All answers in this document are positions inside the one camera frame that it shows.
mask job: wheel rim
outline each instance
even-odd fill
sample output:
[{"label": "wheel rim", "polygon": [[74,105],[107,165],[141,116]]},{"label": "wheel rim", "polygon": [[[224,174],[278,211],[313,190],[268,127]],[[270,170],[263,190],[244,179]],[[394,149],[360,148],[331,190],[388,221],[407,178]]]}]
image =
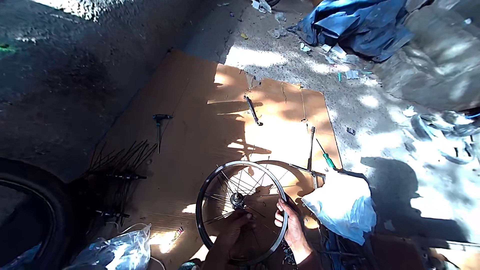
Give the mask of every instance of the wheel rim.
[{"label": "wheel rim", "polygon": [[[255,181],[255,179],[247,171],[245,171],[245,167],[256,168],[257,170],[259,170],[262,173],[262,177],[259,178],[257,181]],[[231,177],[228,177],[228,174],[226,174],[225,172],[226,171],[228,172],[228,170],[231,170],[231,169],[234,169],[234,170],[235,169],[240,169],[239,170],[240,171],[240,178],[237,178],[234,175],[232,175]],[[224,165],[219,166],[216,170],[214,170],[207,177],[204,184],[202,185],[202,188],[200,189],[200,192],[199,192],[199,195],[198,195],[198,198],[197,198],[196,211],[195,211],[198,232],[200,234],[200,237],[201,237],[203,243],[209,249],[212,247],[213,241],[210,239],[210,237],[207,233],[207,230],[205,228],[205,225],[209,225],[210,223],[208,223],[208,222],[210,222],[211,219],[207,220],[207,221],[204,221],[204,215],[203,215],[204,202],[206,202],[206,201],[217,202],[218,201],[218,204],[223,204],[223,205],[225,205],[225,207],[230,208],[231,213],[234,211],[234,209],[245,209],[245,210],[250,210],[249,212],[254,216],[254,218],[255,218],[255,216],[257,216],[257,218],[258,218],[259,215],[266,218],[260,212],[256,211],[252,207],[250,207],[246,202],[246,200],[248,200],[250,196],[255,197],[254,194],[259,192],[259,191],[257,190],[258,187],[255,188],[255,185],[248,185],[246,182],[244,182],[242,180],[241,176],[244,173],[248,174],[252,178],[253,183],[256,182],[257,184],[260,181],[262,181],[262,184],[263,184],[264,177],[268,176],[270,178],[270,180],[275,184],[276,188],[278,189],[278,192],[277,192],[278,194],[273,194],[273,195],[281,197],[284,201],[287,200],[285,192],[284,192],[282,186],[280,185],[279,181],[264,166],[259,165],[255,162],[242,161],[242,160],[232,161],[232,162],[229,162],[229,163],[226,163]],[[235,184],[235,181],[232,180],[232,178],[235,178],[235,179],[238,180],[237,181],[238,183],[236,184],[237,190],[234,189],[235,187],[233,187],[233,185],[229,185],[230,182],[233,182],[233,184]],[[218,182],[218,184],[221,186],[221,190],[223,190],[225,192],[225,196],[217,195],[217,194],[213,194],[213,195],[215,195],[215,196],[213,196],[213,195],[211,195],[210,193],[207,192],[207,189],[214,182]],[[257,197],[261,197],[261,196],[272,196],[272,194],[261,195],[261,193],[259,193],[259,195],[257,195]],[[248,265],[257,264],[257,263],[265,260],[267,257],[269,257],[273,252],[275,252],[275,250],[278,248],[278,246],[280,245],[280,243],[281,243],[281,241],[282,241],[282,239],[285,235],[285,231],[287,230],[288,215],[285,212],[283,214],[284,214],[284,216],[283,216],[284,217],[283,226],[281,227],[281,229],[278,233],[275,233],[275,231],[274,231],[274,233],[276,234],[275,240],[273,241],[273,244],[269,247],[269,249],[266,250],[266,252],[262,253],[259,256],[256,256],[256,258],[253,258],[253,259],[231,258],[229,260],[229,264],[238,265],[238,266],[248,266]],[[224,215],[221,215],[221,216],[217,217],[218,218],[217,220],[224,220],[226,217],[228,217],[228,216],[226,214],[224,214]],[[255,240],[257,241],[258,247],[260,248],[260,244],[258,243],[257,237],[255,236],[255,232],[253,230],[252,230],[252,233],[253,233],[253,236],[254,236]]]}]

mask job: black tire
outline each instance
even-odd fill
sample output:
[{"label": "black tire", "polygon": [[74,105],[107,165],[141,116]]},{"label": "black tire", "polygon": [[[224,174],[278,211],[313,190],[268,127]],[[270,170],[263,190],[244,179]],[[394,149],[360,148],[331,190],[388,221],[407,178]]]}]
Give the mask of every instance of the black tire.
[{"label": "black tire", "polygon": [[273,7],[275,6],[276,4],[278,4],[278,2],[280,2],[280,0],[266,0],[268,5]]},{"label": "black tire", "polygon": [[48,212],[46,219],[49,220],[48,231],[29,267],[39,270],[62,267],[72,225],[72,207],[65,183],[39,167],[0,158],[0,185],[45,203]]}]

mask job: metal rod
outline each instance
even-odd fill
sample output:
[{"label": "metal rod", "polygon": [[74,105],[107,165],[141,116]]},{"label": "metal rod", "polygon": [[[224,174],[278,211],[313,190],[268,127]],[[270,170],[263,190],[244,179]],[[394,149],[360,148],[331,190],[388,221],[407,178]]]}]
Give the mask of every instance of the metal rod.
[{"label": "metal rod", "polygon": [[316,171],[308,170],[308,169],[306,169],[306,168],[302,168],[302,167],[297,166],[297,165],[294,165],[294,164],[289,164],[289,166],[292,166],[293,168],[302,170],[302,171],[304,171],[304,172],[309,172],[309,173],[311,173],[312,175],[320,176],[320,177],[322,177],[323,179],[325,179],[325,174],[323,174],[323,173],[319,173],[319,172],[316,172]]},{"label": "metal rod", "polygon": [[308,157],[307,170],[312,170],[312,152],[313,152],[313,135],[315,134],[315,127],[312,127],[312,135],[310,136],[310,155]]}]

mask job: wrench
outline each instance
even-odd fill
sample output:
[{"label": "wrench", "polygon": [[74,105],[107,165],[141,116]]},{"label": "wrench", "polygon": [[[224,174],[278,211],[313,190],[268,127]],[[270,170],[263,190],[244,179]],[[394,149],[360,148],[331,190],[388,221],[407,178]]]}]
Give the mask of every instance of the wrench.
[{"label": "wrench", "polygon": [[247,96],[243,96],[243,98],[245,100],[247,100],[248,108],[250,109],[250,112],[252,113],[252,116],[253,116],[253,119],[255,120],[255,123],[257,123],[257,125],[259,125],[259,126],[263,125],[262,122],[258,121],[257,114],[255,113],[255,110],[253,109],[252,100]]}]

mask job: concrete floor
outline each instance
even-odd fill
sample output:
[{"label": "concrete floor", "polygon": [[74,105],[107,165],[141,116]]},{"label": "concrete floor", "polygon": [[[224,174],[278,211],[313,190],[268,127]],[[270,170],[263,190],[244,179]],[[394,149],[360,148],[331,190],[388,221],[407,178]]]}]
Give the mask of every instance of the concrete floor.
[{"label": "concrete floor", "polygon": [[[343,73],[338,82],[337,73],[347,66],[329,65],[321,48],[312,48],[311,55],[300,51],[300,40],[292,33],[274,38],[268,31],[279,22],[250,3],[240,0],[222,7],[213,3],[191,39],[179,48],[242,68],[257,79],[302,83],[322,91],[344,169],[365,175],[370,185],[377,232],[480,243],[478,162],[456,165],[428,146],[407,150],[406,144],[417,143],[410,135],[414,134],[410,119],[402,114],[411,104],[389,95],[374,76],[346,80]],[[285,14],[285,27],[312,9],[307,0],[282,0],[273,8]],[[415,110],[428,112],[418,105]],[[356,135],[347,133],[347,127]]]}]

